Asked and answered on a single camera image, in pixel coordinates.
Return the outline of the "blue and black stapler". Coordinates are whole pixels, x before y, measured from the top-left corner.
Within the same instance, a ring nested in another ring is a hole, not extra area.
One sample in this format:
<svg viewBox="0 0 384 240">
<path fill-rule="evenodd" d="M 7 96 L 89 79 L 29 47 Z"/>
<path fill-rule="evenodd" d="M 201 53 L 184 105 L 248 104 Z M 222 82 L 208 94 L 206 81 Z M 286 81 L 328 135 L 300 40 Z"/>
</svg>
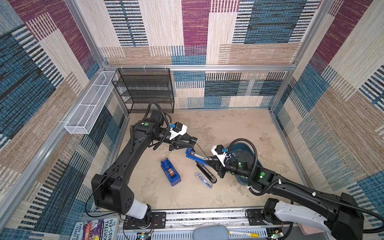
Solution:
<svg viewBox="0 0 384 240">
<path fill-rule="evenodd" d="M 209 166 L 207 161 L 210 161 L 211 159 L 207 156 L 204 156 L 202 154 L 198 154 L 193 147 L 188 147 L 186 150 L 186 157 L 194 160 L 198 163 L 201 163 L 205 166 Z"/>
</svg>

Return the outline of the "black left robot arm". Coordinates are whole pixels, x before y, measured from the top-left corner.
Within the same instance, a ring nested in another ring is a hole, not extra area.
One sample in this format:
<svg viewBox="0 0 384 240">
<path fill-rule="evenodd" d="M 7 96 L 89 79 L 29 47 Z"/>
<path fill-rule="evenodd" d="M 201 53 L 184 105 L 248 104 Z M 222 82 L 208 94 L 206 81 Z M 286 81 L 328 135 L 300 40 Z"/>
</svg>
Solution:
<svg viewBox="0 0 384 240">
<path fill-rule="evenodd" d="M 130 140 L 115 162 L 91 181 L 96 207 L 111 213 L 125 215 L 139 228 L 147 228 L 153 222 L 151 207 L 135 198 L 128 183 L 139 159 L 147 148 L 156 150 L 161 144 L 169 150 L 193 148 L 198 139 L 187 133 L 187 126 L 176 122 L 163 111 L 157 102 L 150 102 L 143 119 L 130 127 Z"/>
</svg>

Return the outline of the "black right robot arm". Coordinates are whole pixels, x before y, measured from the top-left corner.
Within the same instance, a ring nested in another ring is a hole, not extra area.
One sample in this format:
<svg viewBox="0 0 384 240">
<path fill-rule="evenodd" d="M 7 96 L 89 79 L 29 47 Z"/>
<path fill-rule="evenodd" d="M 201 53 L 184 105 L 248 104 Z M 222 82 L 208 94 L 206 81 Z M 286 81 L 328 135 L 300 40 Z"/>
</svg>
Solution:
<svg viewBox="0 0 384 240">
<path fill-rule="evenodd" d="M 255 196 L 271 194 L 299 204 L 299 210 L 289 210 L 284 208 L 283 202 L 268 199 L 263 213 L 269 222 L 279 219 L 282 222 L 300 223 L 321 229 L 336 240 L 361 240 L 364 234 L 384 231 L 383 225 L 373 229 L 364 228 L 364 215 L 370 215 L 381 222 L 384 218 L 359 207 L 351 195 L 341 193 L 337 196 L 317 191 L 264 168 L 259 162 L 255 145 L 247 139 L 236 139 L 227 148 L 222 145 L 213 146 L 212 156 L 204 162 L 220 178 L 230 173 L 246 179 L 248 190 Z"/>
</svg>

